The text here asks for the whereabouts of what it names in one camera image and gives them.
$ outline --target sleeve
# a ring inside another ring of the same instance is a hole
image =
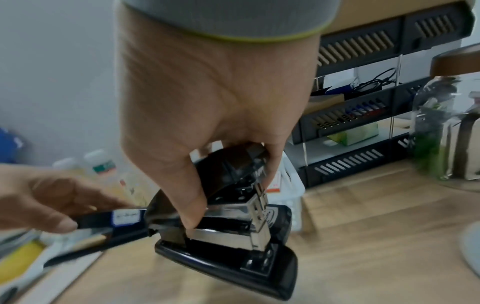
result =
[[[320,32],[341,0],[123,0],[184,30],[243,42],[288,41]]]

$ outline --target human hand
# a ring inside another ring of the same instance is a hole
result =
[[[194,36],[116,7],[121,143],[194,228],[207,200],[191,151],[265,143],[268,186],[310,96],[320,35],[269,44]]]
[[[131,207],[62,172],[0,164],[0,229],[75,231],[70,216]]]

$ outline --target wooden table surface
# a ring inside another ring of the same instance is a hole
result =
[[[479,303],[480,279],[464,263],[460,232],[480,220],[480,195],[435,185],[398,162],[318,188],[304,200],[304,229],[288,245],[299,259],[292,303]],[[179,266],[157,238],[104,254],[56,304],[278,301]]]

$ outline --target glass jar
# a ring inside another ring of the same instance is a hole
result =
[[[410,154],[418,171],[480,191],[480,44],[436,56],[416,95]]]

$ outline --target gray sleeve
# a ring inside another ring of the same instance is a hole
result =
[[[320,32],[341,0],[123,0],[152,18],[200,35],[283,41]]]

